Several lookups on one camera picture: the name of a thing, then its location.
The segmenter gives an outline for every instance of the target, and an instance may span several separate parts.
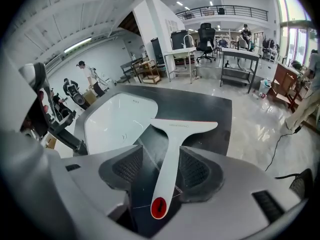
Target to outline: ceiling light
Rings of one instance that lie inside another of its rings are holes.
[[[83,45],[84,43],[89,42],[90,40],[91,40],[91,37],[89,37],[89,38],[87,38],[87,39],[85,39],[85,40],[83,40],[81,42],[78,42],[78,43],[72,45],[71,47],[69,47],[68,49],[65,49],[64,53],[66,54],[67,52],[71,51],[72,49],[74,49],[74,48],[76,48],[76,47],[78,47],[80,45]]]

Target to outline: shiny tile floor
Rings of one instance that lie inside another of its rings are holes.
[[[255,164],[265,170],[271,162],[276,143],[281,136],[280,128],[291,112],[282,103],[268,99],[256,99],[248,87],[220,83],[215,79],[196,79],[190,84],[190,78],[179,76],[163,78],[155,88],[169,88],[202,93],[232,100],[232,127],[227,155]],[[310,168],[315,174],[320,160],[320,135],[302,127],[294,135],[281,138],[272,165],[267,174],[271,177],[301,173]],[[281,179],[287,187],[294,178]]]

